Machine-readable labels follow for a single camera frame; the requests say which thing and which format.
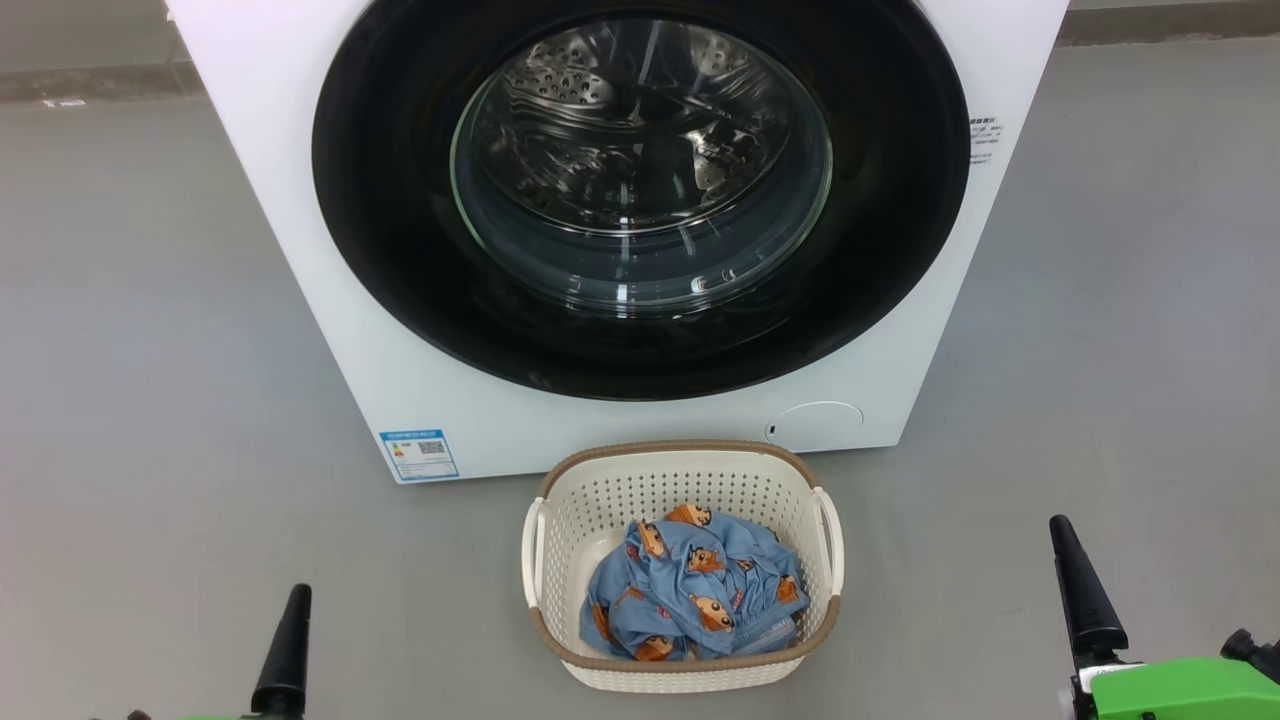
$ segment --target washing machine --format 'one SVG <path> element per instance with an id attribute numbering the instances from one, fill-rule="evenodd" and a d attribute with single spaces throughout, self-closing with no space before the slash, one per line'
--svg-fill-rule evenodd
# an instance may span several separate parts
<path id="1" fill-rule="evenodd" d="M 1066 0 L 169 0 L 397 482 L 899 442 Z"/>

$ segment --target blue cloth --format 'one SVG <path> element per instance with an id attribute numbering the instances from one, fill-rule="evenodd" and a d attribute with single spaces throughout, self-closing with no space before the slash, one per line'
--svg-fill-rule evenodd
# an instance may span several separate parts
<path id="1" fill-rule="evenodd" d="M 809 605 L 800 568 L 768 528 L 681 505 L 631 523 L 595 569 L 580 634 L 617 657 L 681 660 L 781 650 Z"/>

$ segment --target white plastic basket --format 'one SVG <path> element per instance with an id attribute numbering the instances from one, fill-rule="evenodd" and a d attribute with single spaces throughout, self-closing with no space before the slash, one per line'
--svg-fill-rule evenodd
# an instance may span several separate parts
<path id="1" fill-rule="evenodd" d="M 792 647 L 750 657 L 636 662 L 608 657 L 579 638 L 586 585 L 627 524 L 662 518 L 684 502 L 755 520 L 796 552 L 809 607 Z M 579 452 L 552 470 L 525 516 L 521 564 L 534 629 L 575 678 L 603 691 L 692 693 L 791 674 L 836 624 L 845 541 L 831 498 L 795 455 L 758 442 L 648 442 Z"/>

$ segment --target round glass door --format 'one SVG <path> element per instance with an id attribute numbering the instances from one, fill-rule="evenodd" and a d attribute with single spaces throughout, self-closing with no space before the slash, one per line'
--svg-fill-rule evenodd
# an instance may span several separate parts
<path id="1" fill-rule="evenodd" d="M 650 401 L 879 322 L 947 240 L 969 122 L 913 3 L 372 0 L 311 149 L 342 258 L 422 341 Z"/>
<path id="2" fill-rule="evenodd" d="M 782 263 L 831 181 L 822 110 L 749 42 L 596 22 L 476 91 L 452 181 L 472 237 L 548 300 L 620 316 L 723 302 Z"/>

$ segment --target white handle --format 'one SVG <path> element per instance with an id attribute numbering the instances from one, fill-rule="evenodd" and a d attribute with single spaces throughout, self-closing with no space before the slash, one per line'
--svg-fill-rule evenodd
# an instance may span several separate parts
<path id="1" fill-rule="evenodd" d="M 543 514 L 541 497 L 535 497 L 525 515 L 525 532 L 520 537 L 520 579 L 525 584 L 525 602 L 529 607 L 538 607 L 538 601 L 543 594 L 543 539 L 547 530 L 547 520 Z"/>
<path id="2" fill-rule="evenodd" d="M 822 524 L 827 528 L 827 553 L 831 559 L 831 594 L 840 594 L 845 588 L 845 533 L 840 529 L 840 515 L 831 502 L 831 496 L 820 487 L 813 488 L 818 497 L 818 510 L 822 511 Z"/>

